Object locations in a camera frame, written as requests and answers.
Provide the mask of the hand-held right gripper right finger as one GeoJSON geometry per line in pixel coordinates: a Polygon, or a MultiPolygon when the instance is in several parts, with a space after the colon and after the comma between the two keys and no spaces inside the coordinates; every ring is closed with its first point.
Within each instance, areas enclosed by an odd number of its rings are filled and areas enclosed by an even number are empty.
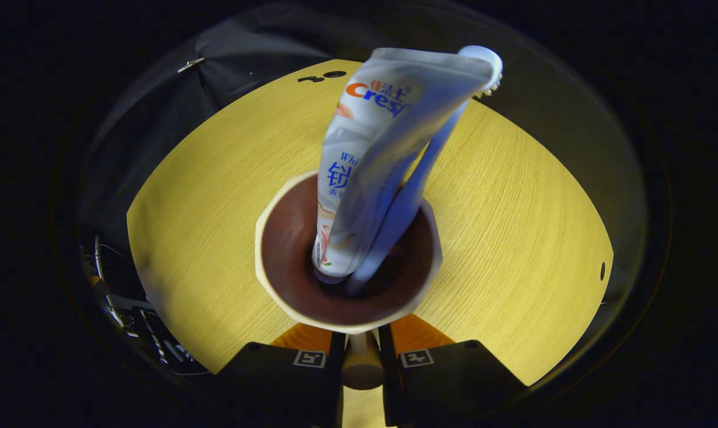
{"type": "Polygon", "coordinates": [[[456,342],[417,315],[380,328],[385,423],[476,427],[527,387],[478,339],[456,342]]]}

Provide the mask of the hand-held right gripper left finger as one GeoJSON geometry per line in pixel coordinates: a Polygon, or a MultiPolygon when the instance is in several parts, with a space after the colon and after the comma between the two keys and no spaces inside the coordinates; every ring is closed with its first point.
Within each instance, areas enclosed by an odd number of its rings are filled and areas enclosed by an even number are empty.
{"type": "Polygon", "coordinates": [[[347,336],[297,323],[248,342],[218,372],[236,427],[340,427],[347,336]]]}

